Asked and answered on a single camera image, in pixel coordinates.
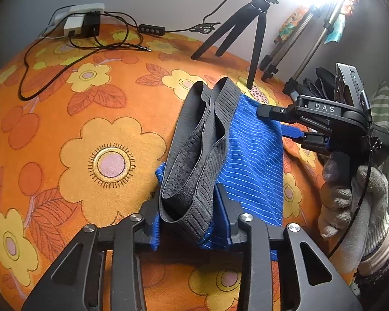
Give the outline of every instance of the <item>black sleeve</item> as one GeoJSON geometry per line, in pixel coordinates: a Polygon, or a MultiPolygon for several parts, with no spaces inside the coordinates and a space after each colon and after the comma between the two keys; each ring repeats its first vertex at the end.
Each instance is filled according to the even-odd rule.
{"type": "Polygon", "coordinates": [[[356,274],[363,310],[389,310],[389,259],[378,272],[363,277],[356,274]]]}

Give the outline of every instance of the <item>metal bolt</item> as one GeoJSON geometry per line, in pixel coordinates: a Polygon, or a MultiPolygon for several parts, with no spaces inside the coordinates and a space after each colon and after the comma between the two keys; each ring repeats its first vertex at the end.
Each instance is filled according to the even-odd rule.
{"type": "Polygon", "coordinates": [[[142,219],[143,219],[143,217],[138,213],[130,215],[130,220],[133,222],[138,222],[138,221],[141,221],[142,219]]]}
{"type": "Polygon", "coordinates": [[[84,232],[93,232],[93,231],[95,231],[95,229],[96,229],[96,226],[92,223],[84,226],[84,232]]]}
{"type": "Polygon", "coordinates": [[[300,226],[298,225],[298,224],[296,224],[296,223],[290,223],[289,225],[288,225],[288,229],[289,230],[291,230],[292,232],[298,232],[298,231],[300,231],[300,226]]]}
{"type": "Polygon", "coordinates": [[[253,216],[249,213],[243,213],[241,214],[241,220],[245,222],[249,222],[253,220],[253,216]]]}

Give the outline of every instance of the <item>black mini tripod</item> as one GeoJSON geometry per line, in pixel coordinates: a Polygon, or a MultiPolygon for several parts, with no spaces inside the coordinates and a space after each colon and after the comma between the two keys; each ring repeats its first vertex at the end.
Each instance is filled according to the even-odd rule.
{"type": "Polygon", "coordinates": [[[216,56],[222,56],[237,37],[246,29],[247,26],[258,16],[258,25],[256,27],[255,42],[252,50],[251,66],[249,68],[248,81],[246,86],[252,89],[253,80],[259,63],[262,42],[264,41],[265,28],[267,26],[267,10],[271,4],[278,4],[277,0],[252,0],[233,14],[224,24],[222,24],[214,34],[212,34],[196,52],[192,55],[192,60],[200,58],[218,39],[225,35],[229,30],[232,31],[216,50],[216,56]]]}

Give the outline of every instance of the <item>orange floral tablecloth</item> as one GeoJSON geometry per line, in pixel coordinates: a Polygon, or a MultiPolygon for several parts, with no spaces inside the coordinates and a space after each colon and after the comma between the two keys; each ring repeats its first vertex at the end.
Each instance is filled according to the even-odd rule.
{"type": "MultiPolygon", "coordinates": [[[[123,28],[106,25],[100,41],[124,36],[123,28]]],[[[128,40],[137,43],[137,34],[131,31],[128,40]]],[[[17,97],[24,53],[0,70],[0,291],[15,310],[83,225],[117,223],[151,197],[154,171],[166,160],[194,82],[212,87],[229,76],[262,103],[291,103],[275,79],[266,84],[257,78],[249,92],[248,63],[234,55],[217,58],[210,50],[200,61],[191,60],[200,44],[175,34],[145,36],[152,52],[94,54],[29,102],[17,97]]],[[[28,56],[23,95],[88,52],[64,40],[44,40],[28,56]]],[[[313,152],[290,139],[284,139],[284,150],[283,222],[295,221],[317,238],[322,166],[313,152]]],[[[235,310],[241,279],[237,256],[185,245],[173,253],[167,249],[164,241],[158,252],[143,255],[148,310],[235,310]]],[[[277,278],[274,262],[275,309],[277,278]]],[[[109,267],[105,279],[109,285],[109,267]]],[[[108,306],[105,294],[105,310],[108,306]]]]}

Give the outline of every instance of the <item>knit glove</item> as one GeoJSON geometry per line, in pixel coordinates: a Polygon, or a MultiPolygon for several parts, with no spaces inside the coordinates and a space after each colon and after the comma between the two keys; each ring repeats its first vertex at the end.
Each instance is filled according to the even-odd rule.
{"type": "MultiPolygon", "coordinates": [[[[332,240],[330,248],[334,247],[350,224],[365,186],[366,173],[367,166],[360,166],[349,185],[348,156],[341,152],[333,152],[323,168],[326,183],[320,192],[323,205],[318,228],[324,239],[332,240]]],[[[361,260],[376,252],[389,234],[387,196],[385,175],[372,167],[360,211],[342,245],[331,258],[341,273],[354,270],[361,260]]]]}

